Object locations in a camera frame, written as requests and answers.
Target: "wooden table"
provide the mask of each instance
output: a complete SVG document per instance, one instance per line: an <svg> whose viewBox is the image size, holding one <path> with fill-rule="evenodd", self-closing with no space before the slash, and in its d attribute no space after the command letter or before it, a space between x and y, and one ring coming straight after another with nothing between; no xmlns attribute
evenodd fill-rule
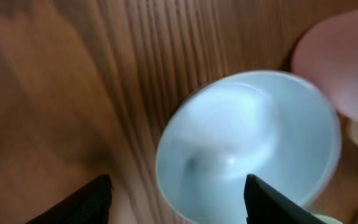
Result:
<svg viewBox="0 0 358 224"><path fill-rule="evenodd" d="M288 69L308 28L355 0L0 0L0 223L23 223L101 173L110 223L182 223L155 185L158 140L200 86ZM347 139L317 205L349 223Z"/></svg>

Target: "black object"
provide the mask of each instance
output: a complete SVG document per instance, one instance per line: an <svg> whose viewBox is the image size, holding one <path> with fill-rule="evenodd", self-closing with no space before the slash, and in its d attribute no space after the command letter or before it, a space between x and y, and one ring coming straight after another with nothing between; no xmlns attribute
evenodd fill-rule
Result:
<svg viewBox="0 0 358 224"><path fill-rule="evenodd" d="M248 224L324 224L256 175L248 175L244 188Z"/></svg>
<svg viewBox="0 0 358 224"><path fill-rule="evenodd" d="M107 224L111 190L110 176L101 175L27 224Z"/></svg>

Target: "brown object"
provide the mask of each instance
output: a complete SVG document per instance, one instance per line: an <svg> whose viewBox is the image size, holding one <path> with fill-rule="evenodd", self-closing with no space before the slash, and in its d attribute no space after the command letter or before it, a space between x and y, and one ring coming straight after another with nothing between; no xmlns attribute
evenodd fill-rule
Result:
<svg viewBox="0 0 358 224"><path fill-rule="evenodd" d="M0 0L0 223L24 223L100 173L110 223L182 223L155 185L159 137L189 93L288 69L308 28L354 0ZM348 223L358 148L317 201Z"/></svg>

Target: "white bowl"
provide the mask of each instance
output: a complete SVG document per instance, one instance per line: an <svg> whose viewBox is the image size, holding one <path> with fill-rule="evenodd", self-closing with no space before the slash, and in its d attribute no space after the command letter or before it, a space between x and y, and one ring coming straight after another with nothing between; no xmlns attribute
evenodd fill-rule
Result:
<svg viewBox="0 0 358 224"><path fill-rule="evenodd" d="M247 174L306 207L341 151L329 101L289 73L239 73L203 88L175 113L158 145L158 187L195 223L246 222Z"/></svg>

